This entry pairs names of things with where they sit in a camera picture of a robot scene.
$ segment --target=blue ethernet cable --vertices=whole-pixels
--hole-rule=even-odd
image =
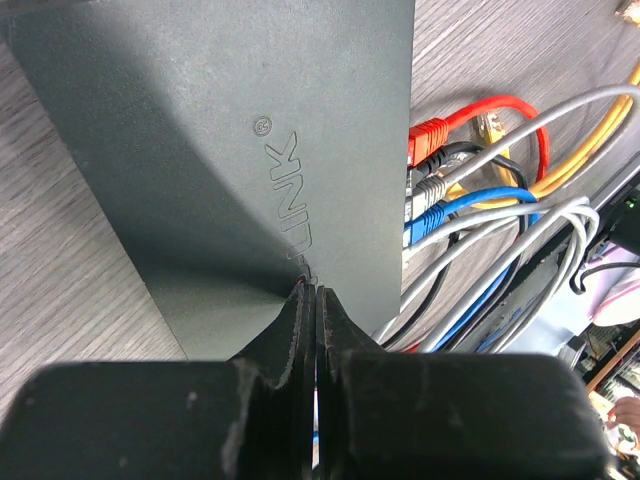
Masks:
[[[471,305],[469,307],[469,309],[464,313],[464,315],[462,317],[460,317],[460,319],[456,322],[456,324],[451,327],[449,329],[449,331],[446,333],[446,335],[444,337],[442,337],[440,339],[440,341],[437,343],[437,345],[434,348],[434,351],[438,351],[440,350],[443,346],[446,345],[446,343],[453,338],[453,336],[458,333],[460,331],[460,329],[462,327],[464,327],[467,322],[469,320],[471,320],[473,318],[473,316],[478,312],[478,310],[480,310],[480,308],[482,308],[482,305],[484,305],[484,302],[487,301],[487,299],[493,295],[493,292],[495,292],[498,287],[500,286],[500,284],[502,283],[502,281],[504,280],[504,278],[507,276],[507,272],[509,271],[509,269],[507,268],[506,270],[504,270],[500,275],[498,275],[498,277],[494,280],[494,282],[489,286],[489,288],[487,288],[482,295],[480,295],[475,302],[473,302],[473,305]]]
[[[444,207],[445,216],[452,213],[457,212],[458,210],[462,210],[463,208],[470,207],[476,203],[486,202],[489,200],[496,200],[499,198],[515,198],[516,200],[520,200],[526,203],[536,203],[538,200],[529,190],[524,190],[523,188],[517,187],[496,187],[496,188],[487,188],[485,190],[478,190],[476,192],[471,192],[467,195],[464,195],[460,198],[449,202]],[[529,226],[538,221],[539,216],[536,214],[531,215],[529,218]]]
[[[485,190],[471,192],[452,202],[434,205],[417,219],[406,223],[402,237],[402,246],[409,247],[415,245],[442,225],[450,213],[457,212],[476,203],[500,198],[515,198],[526,203],[537,202],[536,197],[531,192],[516,187],[487,188]],[[540,215],[537,213],[529,215],[529,226],[533,225],[539,218]]]

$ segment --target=white cable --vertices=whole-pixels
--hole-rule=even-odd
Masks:
[[[595,232],[597,231],[598,222],[594,220],[592,216],[585,215],[588,220],[588,232],[584,231],[584,227],[581,225],[578,219],[571,220],[575,230],[574,232],[577,235],[572,235],[571,241],[569,242],[569,246],[567,247],[567,251],[565,252],[565,258],[560,265],[558,272],[556,273],[551,284],[543,291],[540,299],[536,302],[536,306],[526,315],[522,315],[521,318],[513,322],[512,325],[509,326],[507,331],[498,338],[488,349],[491,353],[497,353],[505,350],[509,345],[511,345],[536,319],[536,317],[540,314],[540,311],[546,306],[546,304],[551,300],[553,295],[569,281],[571,276],[580,268],[580,264],[582,263],[582,259],[584,258],[584,252],[593,240],[595,236]]]
[[[588,205],[589,199],[587,197],[578,197],[575,199],[575,202],[576,202],[576,205],[579,205],[579,204]],[[438,240],[448,237],[450,234],[454,232],[460,231],[465,228],[474,227],[490,221],[507,220],[509,218],[517,220],[518,216],[520,215],[528,215],[532,213],[544,213],[548,211],[550,208],[553,208],[555,205],[557,205],[556,201],[546,200],[539,203],[529,203],[529,204],[514,205],[511,207],[496,208],[492,210],[482,210],[476,213],[464,215],[463,217],[456,218],[454,220],[448,221],[445,224],[441,225],[436,230],[434,230],[429,235],[427,235],[424,239],[422,239],[419,245],[422,245],[422,248],[425,248],[426,246],[431,245],[437,242]],[[504,226],[507,223],[511,223],[511,220],[509,220],[508,222],[502,223],[501,226]],[[492,228],[492,231],[497,230],[498,228],[499,227]],[[464,237],[459,243],[466,242],[466,241],[468,241],[468,236]],[[452,257],[452,259],[449,260],[449,262],[455,259],[456,257],[457,255]],[[414,281],[413,285],[409,288],[410,289],[415,288],[418,292],[421,290],[424,290],[424,288],[426,288],[429,285],[429,283],[433,280],[433,278],[435,278],[435,275],[437,275],[438,272],[447,265],[447,263],[445,263],[446,261],[447,259],[443,258],[439,263],[428,267],[425,271],[421,273],[421,275]],[[407,298],[407,295],[409,293],[410,293],[410,290],[407,289],[407,291],[404,293],[402,297],[403,300]],[[404,308],[406,308],[406,306],[409,305],[412,301],[413,299],[408,300],[407,302],[403,301],[402,302],[403,307],[401,308],[400,311],[403,312]],[[391,328],[395,325],[396,321],[397,321],[397,317],[387,322],[378,330],[376,330],[372,335],[373,339],[376,342],[381,343],[385,339],[387,334],[390,332]],[[407,341],[406,340],[407,338],[411,338],[409,337],[409,335],[411,334],[408,333],[407,335],[405,335],[403,339],[403,343]]]
[[[576,202],[578,202],[576,203],[576,205],[589,205],[589,198],[576,197]],[[513,217],[513,220],[515,221],[522,215],[530,215],[532,213],[546,213],[549,209],[553,208],[556,205],[558,205],[557,200],[545,200],[538,203],[525,203],[513,205],[511,207],[493,208],[491,210],[481,210],[479,212],[470,213],[468,215],[464,215],[454,220],[445,222],[444,224],[436,228],[433,232],[426,235],[416,245],[422,245],[423,242],[425,246],[432,245],[439,240],[447,238],[454,232],[458,232],[470,227],[475,227],[476,225],[479,225],[481,223],[497,220],[499,218]]]
[[[497,223],[486,223],[482,227],[474,230],[469,235],[466,235],[460,241],[458,241],[451,248],[447,249],[436,261],[434,261],[431,265],[429,265],[421,274],[418,280],[412,283],[409,288],[402,295],[400,302],[400,313],[404,312],[404,310],[413,302],[419,295],[422,290],[424,290],[431,280],[433,280],[440,270],[446,267],[449,263],[459,257],[465,250],[471,247],[476,241],[480,240],[485,235],[488,235],[493,230],[501,227],[505,223],[509,223],[511,221],[510,218],[499,220]],[[377,329],[371,337],[378,343],[381,343],[384,338],[387,336],[391,328],[395,325],[398,317],[393,318],[388,321],[382,327]]]
[[[485,148],[482,152],[475,155],[463,165],[453,169],[450,173],[443,177],[443,180],[445,181],[447,187],[459,183],[465,177],[469,176],[480,167],[490,162],[491,159],[496,155],[499,155],[500,152],[511,147],[514,143],[522,140],[527,135],[530,135],[539,128],[544,127],[547,123],[550,123],[588,103],[595,102],[602,98],[619,95],[629,95],[633,97],[634,102],[631,107],[632,111],[630,111],[629,114],[632,116],[632,118],[635,118],[635,116],[637,115],[637,104],[640,103],[640,87],[637,87],[636,85],[622,84],[594,88],[593,90],[581,93],[580,95],[576,95],[573,98],[559,103],[555,107],[550,108],[534,119],[529,120],[528,122],[519,126],[515,130],[505,135],[501,140]],[[606,150],[608,143],[609,142],[606,142],[604,145],[602,145],[602,148]]]
[[[572,213],[577,207],[582,206],[581,198],[569,199],[560,202],[542,217],[533,227],[528,229],[520,238],[514,242],[491,267],[478,279],[478,281],[468,290],[467,294],[456,303],[456,305],[445,315],[445,317],[429,332],[425,340],[418,347],[419,352],[430,352],[437,345],[440,338],[449,331],[476,299],[493,283],[493,281],[507,268],[515,258],[529,247],[542,233],[551,227],[558,218]]]

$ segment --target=wooden surface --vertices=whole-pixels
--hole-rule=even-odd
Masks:
[[[640,30],[614,18],[614,9],[615,2],[594,0],[419,1],[412,122],[494,93],[521,95],[543,110],[576,91],[624,80],[640,51]],[[570,151],[607,105],[553,125],[555,158]],[[627,135],[571,191],[593,193],[639,149],[636,124],[635,136]],[[525,144],[514,158],[532,174],[529,153]],[[49,362],[184,358],[4,45],[0,208],[0,412],[26,376]],[[456,262],[428,323],[508,244],[509,233],[503,235]],[[420,268],[412,265],[405,283]],[[452,288],[454,278],[464,284]]]

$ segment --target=cable bundle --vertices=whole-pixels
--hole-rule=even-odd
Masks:
[[[514,260],[551,227],[553,222],[559,218],[566,218],[573,224],[574,234],[571,237],[569,246],[567,247],[567,254],[560,266],[558,274],[545,289],[538,301],[534,302],[527,311],[523,312],[523,315],[521,315],[517,321],[517,325],[509,329],[503,337],[501,337],[500,342],[496,343],[496,348],[502,349],[506,347],[529,325],[533,318],[537,316],[540,309],[549,301],[551,296],[553,296],[561,285],[569,280],[580,266],[584,251],[595,235],[598,227],[598,214],[591,209],[588,204],[589,200],[586,197],[579,197],[559,203],[544,201],[541,203],[505,207],[465,215],[447,222],[434,230],[423,239],[423,243],[431,245],[454,232],[459,232],[470,227],[477,227],[436,259],[406,290],[402,296],[401,311],[406,309],[409,304],[418,297],[420,292],[424,290],[443,268],[478,240],[523,215],[543,214],[539,220],[534,217],[530,223],[535,222],[535,224],[520,235],[513,245],[492,264],[433,330],[427,333],[425,326],[416,321],[410,332],[401,339],[402,341],[396,341],[397,347],[403,349],[404,347],[420,343],[418,347],[419,352],[430,352],[440,347],[442,340],[447,338],[447,335],[449,336],[448,338],[453,336],[457,331],[456,329],[462,328],[464,322],[473,316],[473,313],[471,315],[468,313],[470,309],[477,310],[481,306],[482,301],[485,300],[483,296],[486,297],[490,295],[492,288],[495,288],[495,284],[504,279],[508,274],[508,268],[512,266]],[[384,339],[387,333],[396,326],[396,321],[397,320],[394,319],[387,323],[387,325],[374,334],[374,338],[377,341]]]
[[[575,178],[575,174],[587,162],[593,165],[600,161],[638,115],[638,108],[632,98],[633,100],[640,100],[640,88],[637,86],[639,82],[640,63],[629,78],[631,85],[614,85],[594,89],[562,102],[539,116],[536,116],[537,113],[532,114],[531,110],[529,110],[529,114],[525,113],[531,118],[529,122],[505,135],[501,140],[486,147],[484,150],[482,147],[469,142],[440,145],[436,148],[438,142],[446,141],[446,135],[443,133],[445,127],[443,125],[446,124],[446,133],[448,135],[450,129],[456,128],[473,116],[482,113],[482,109],[478,107],[478,104],[463,109],[445,120],[432,122],[433,128],[437,126],[439,129],[437,141],[427,142],[422,139],[423,145],[428,143],[429,151],[416,152],[414,150],[413,162],[410,162],[417,166],[414,172],[426,178],[417,183],[417,187],[414,190],[417,194],[407,202],[406,213],[408,213],[408,216],[406,218],[412,221],[407,223],[405,227],[404,238],[406,239],[405,246],[411,246],[403,252],[404,260],[406,261],[413,254],[447,236],[454,234],[458,236],[455,237],[455,242],[451,240],[453,237],[450,237],[450,248],[427,267],[403,294],[401,312],[405,311],[421,295],[424,289],[436,279],[434,287],[428,294],[427,299],[418,308],[418,312],[410,317],[409,322],[401,325],[399,330],[391,336],[391,339],[384,342],[383,345],[386,348],[403,350],[414,346],[413,349],[417,349],[419,352],[439,350],[445,346],[447,349],[458,349],[462,340],[487,317],[492,307],[502,297],[517,271],[524,249],[530,246],[546,229],[550,228],[555,220],[566,219],[574,226],[574,231],[557,275],[542,294],[513,323],[508,325],[504,331],[496,330],[489,338],[485,339],[485,344],[481,346],[481,350],[487,352],[502,351],[527,328],[558,288],[568,281],[579,268],[584,250],[597,229],[598,216],[588,206],[588,199],[582,197],[560,203],[545,200],[537,204],[515,204],[518,201],[534,202],[550,195]],[[549,146],[548,136],[546,137],[547,143],[544,143],[545,140],[541,139],[546,134],[544,126],[580,106],[612,95],[618,95],[619,98],[591,136],[557,169],[545,176],[548,158],[547,163],[545,163],[543,157],[545,156],[544,152],[548,152]],[[492,99],[502,100],[504,98],[492,97]],[[491,105],[491,108],[505,106],[492,103],[496,101],[492,99],[488,99],[490,101],[485,105]],[[538,168],[538,181],[527,191],[526,178],[524,178],[524,174],[522,174],[518,165],[513,164],[513,162],[509,164],[508,159],[500,157],[500,153],[534,132],[538,134],[538,138],[541,140],[541,162]],[[433,173],[446,163],[449,157],[459,152],[476,153],[476,155],[445,175],[433,176]],[[501,194],[498,194],[501,189],[488,189],[469,194],[458,184],[458,182],[489,161],[493,161],[501,168],[508,169],[514,174],[514,178],[518,179],[519,187],[524,187],[524,189],[509,187],[503,189]],[[448,190],[447,196],[452,201],[434,208],[433,206],[444,197],[444,190]],[[443,224],[445,217],[449,216],[451,218],[452,213],[472,205],[492,210],[464,215]],[[543,213],[543,216],[536,223],[538,213]],[[528,223],[530,228],[526,231],[524,215],[529,216]],[[446,275],[451,261],[468,250],[478,240],[509,225],[515,219],[520,219],[521,224],[518,239],[491,265],[439,324],[431,332],[427,332],[424,325],[425,322],[423,322],[423,317],[427,310],[425,304],[430,305],[433,298],[435,298],[443,283],[443,274]],[[469,227],[475,228],[462,239],[459,239],[458,232]],[[388,334],[398,328],[397,323],[397,319],[388,322],[374,334],[374,338],[377,341],[382,341],[389,337]]]

